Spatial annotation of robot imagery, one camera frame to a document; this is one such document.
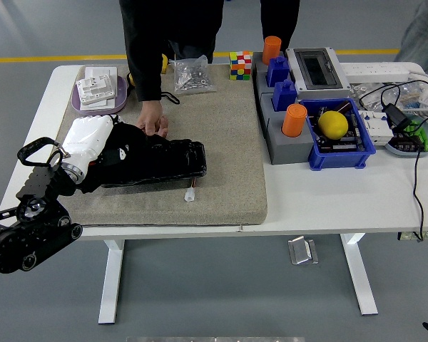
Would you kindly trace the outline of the person's right hand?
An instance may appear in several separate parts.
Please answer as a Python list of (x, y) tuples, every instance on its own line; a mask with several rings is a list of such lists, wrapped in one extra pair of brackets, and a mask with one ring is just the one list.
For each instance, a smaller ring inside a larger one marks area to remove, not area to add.
[(159, 100), (143, 101), (136, 125), (147, 136), (159, 135), (166, 138), (168, 119), (163, 114), (161, 102)]

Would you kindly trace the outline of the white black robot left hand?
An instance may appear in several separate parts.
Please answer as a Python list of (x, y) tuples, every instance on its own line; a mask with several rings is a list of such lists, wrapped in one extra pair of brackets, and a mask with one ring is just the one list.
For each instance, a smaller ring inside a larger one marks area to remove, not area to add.
[(118, 115), (75, 119), (62, 144), (66, 152), (62, 168), (75, 182), (81, 182), (90, 164), (105, 167), (125, 160), (133, 142), (126, 131), (129, 127)]

